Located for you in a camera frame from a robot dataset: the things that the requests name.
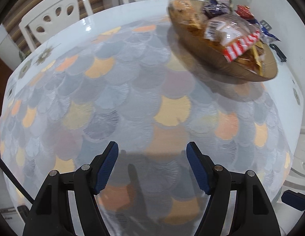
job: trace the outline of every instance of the bolt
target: bolt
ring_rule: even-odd
[[[223,166],[221,166],[221,165],[216,165],[216,166],[214,167],[214,169],[215,169],[216,171],[222,171],[224,168],[223,168]]]
[[[247,172],[247,174],[248,174],[249,176],[255,176],[255,172],[252,171],[252,170],[249,170],[249,171]]]
[[[82,170],[88,170],[88,169],[90,169],[90,165],[89,164],[84,164],[84,165],[81,166],[81,169]]]
[[[50,176],[55,176],[57,172],[58,172],[57,170],[51,170],[49,175]]]

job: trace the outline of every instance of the table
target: table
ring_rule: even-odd
[[[287,67],[278,62],[277,78],[265,84],[211,72],[178,42],[167,3],[136,2],[83,19],[36,49],[7,83],[1,157],[33,198],[52,169],[73,171],[110,140],[119,144],[96,197],[111,235],[194,234],[208,197],[186,159],[189,141],[230,171],[256,171],[272,200],[298,140],[303,98],[296,83],[289,87]],[[6,183],[14,205],[30,207]]]

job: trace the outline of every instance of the striped curtain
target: striped curtain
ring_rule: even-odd
[[[6,28],[6,31],[11,36],[12,40],[17,44],[19,49],[25,54],[29,51],[29,47],[18,25],[21,22],[22,17],[41,1],[43,0],[18,0],[18,2],[13,6],[3,20],[3,25]],[[89,2],[94,13],[104,10],[102,0],[89,0]],[[78,0],[78,5],[81,19],[87,17],[83,1]],[[33,35],[32,38],[38,47],[40,43],[34,38]]]

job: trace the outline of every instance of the black cable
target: black cable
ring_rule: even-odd
[[[9,178],[10,181],[16,186],[16,188],[25,196],[25,198],[31,203],[34,203],[34,199],[29,195],[29,193],[25,190],[25,188],[18,182],[16,177],[14,177],[13,173],[6,166],[4,161],[0,158],[0,168],[5,173],[5,175]]]

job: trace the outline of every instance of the snack package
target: snack package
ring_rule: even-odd
[[[189,0],[170,0],[169,9],[179,23],[202,29],[200,15],[193,8]]]
[[[250,8],[248,6],[238,5],[238,8],[235,13],[251,24],[258,24],[258,27],[261,32],[260,38],[263,43],[269,44],[274,41],[280,41],[276,36],[270,34],[267,29],[254,18],[254,15],[250,12]]]
[[[259,41],[260,30],[236,15],[224,14],[208,20],[204,38],[219,42],[231,62]]]
[[[230,0],[204,0],[202,12],[208,18],[213,18],[222,14],[231,13],[230,6]]]

